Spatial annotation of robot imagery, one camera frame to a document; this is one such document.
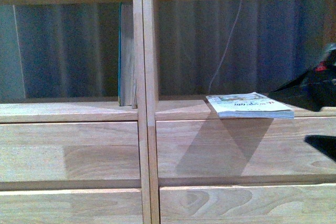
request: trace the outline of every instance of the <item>magazine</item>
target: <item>magazine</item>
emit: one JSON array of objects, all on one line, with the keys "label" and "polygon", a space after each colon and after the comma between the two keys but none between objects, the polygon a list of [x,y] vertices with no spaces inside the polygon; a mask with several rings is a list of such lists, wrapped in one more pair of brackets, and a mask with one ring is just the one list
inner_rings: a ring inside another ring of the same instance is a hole
[{"label": "magazine", "polygon": [[290,107],[256,92],[208,95],[206,98],[219,118],[294,118]]}]

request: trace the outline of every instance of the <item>book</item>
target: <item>book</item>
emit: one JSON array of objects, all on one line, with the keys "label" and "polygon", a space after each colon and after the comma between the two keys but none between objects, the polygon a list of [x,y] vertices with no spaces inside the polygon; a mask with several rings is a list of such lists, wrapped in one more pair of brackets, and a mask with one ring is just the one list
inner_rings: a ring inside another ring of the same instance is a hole
[{"label": "book", "polygon": [[119,73],[118,100],[120,106],[137,107],[135,75],[133,5],[121,3],[119,7]]},{"label": "book", "polygon": [[294,118],[290,107],[256,92],[208,95],[206,98],[219,118]]}]

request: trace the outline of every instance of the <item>wooden drawer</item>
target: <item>wooden drawer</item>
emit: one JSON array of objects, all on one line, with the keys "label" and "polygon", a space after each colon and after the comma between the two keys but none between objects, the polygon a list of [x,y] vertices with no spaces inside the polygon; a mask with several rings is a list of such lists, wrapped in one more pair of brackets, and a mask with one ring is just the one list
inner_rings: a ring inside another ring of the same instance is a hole
[{"label": "wooden drawer", "polygon": [[0,182],[140,179],[137,122],[0,124]]},{"label": "wooden drawer", "polygon": [[335,223],[336,185],[167,187],[161,224]]},{"label": "wooden drawer", "polygon": [[156,126],[161,181],[219,178],[218,185],[244,182],[244,177],[247,183],[283,181],[284,175],[336,179],[336,163],[304,142],[306,135],[336,135],[335,117],[158,121]]},{"label": "wooden drawer", "polygon": [[0,192],[0,223],[142,223],[141,191]]}]

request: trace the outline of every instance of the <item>cable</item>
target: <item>cable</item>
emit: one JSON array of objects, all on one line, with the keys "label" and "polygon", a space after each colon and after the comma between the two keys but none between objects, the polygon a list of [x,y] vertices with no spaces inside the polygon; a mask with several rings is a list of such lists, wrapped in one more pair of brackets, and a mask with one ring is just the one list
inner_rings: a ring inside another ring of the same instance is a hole
[{"label": "cable", "polygon": [[235,21],[234,21],[234,23],[233,23],[233,25],[232,25],[232,29],[231,29],[231,31],[230,31],[229,38],[228,38],[228,40],[227,40],[226,47],[225,47],[223,56],[222,56],[222,58],[221,58],[221,61],[220,61],[219,65],[218,65],[218,67],[217,67],[217,70],[216,70],[214,76],[212,77],[212,79],[211,79],[211,81],[210,81],[209,88],[208,88],[208,94],[210,94],[212,83],[214,82],[215,77],[216,77],[216,75],[218,74],[218,72],[219,72],[219,70],[220,70],[220,68],[221,68],[221,66],[222,66],[222,63],[223,63],[223,61],[224,61],[224,58],[225,58],[227,49],[228,49],[229,44],[230,44],[230,41],[231,41],[232,33],[233,33],[233,31],[234,31],[234,29],[235,29],[235,26],[236,26],[236,24],[237,24],[238,17],[239,17],[239,14],[240,14],[240,10],[242,9],[242,3],[243,3],[243,0],[240,0],[240,2],[239,2],[238,12],[237,12],[237,15],[236,15],[236,19],[235,19]]}]

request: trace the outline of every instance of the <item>wooden cabinet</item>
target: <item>wooden cabinet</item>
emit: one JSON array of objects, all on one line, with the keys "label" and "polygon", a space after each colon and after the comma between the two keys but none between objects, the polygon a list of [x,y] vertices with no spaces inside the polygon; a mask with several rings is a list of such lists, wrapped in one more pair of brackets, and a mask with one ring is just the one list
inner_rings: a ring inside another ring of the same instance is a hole
[{"label": "wooden cabinet", "polygon": [[[143,0],[154,223],[334,222],[334,185],[315,184],[335,183],[336,164],[304,139],[335,136],[336,110],[220,120],[204,95],[160,97],[159,1]],[[327,2],[324,42],[331,42],[335,1]]]},{"label": "wooden cabinet", "polygon": [[0,223],[151,223],[142,0],[0,4],[126,1],[133,1],[138,109],[113,99],[0,104]]},{"label": "wooden cabinet", "polygon": [[336,165],[304,138],[335,135],[336,110],[219,120],[203,95],[160,99],[158,1],[133,0],[137,110],[0,104],[0,223],[332,223]]}]

